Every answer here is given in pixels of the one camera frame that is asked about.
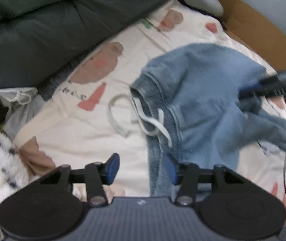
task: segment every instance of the screw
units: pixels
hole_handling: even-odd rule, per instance
[[[103,198],[102,196],[95,196],[92,197],[89,201],[94,206],[101,206],[105,203],[105,198]]]
[[[180,196],[176,200],[177,203],[179,203],[182,206],[190,205],[193,202],[193,199],[189,196]]]

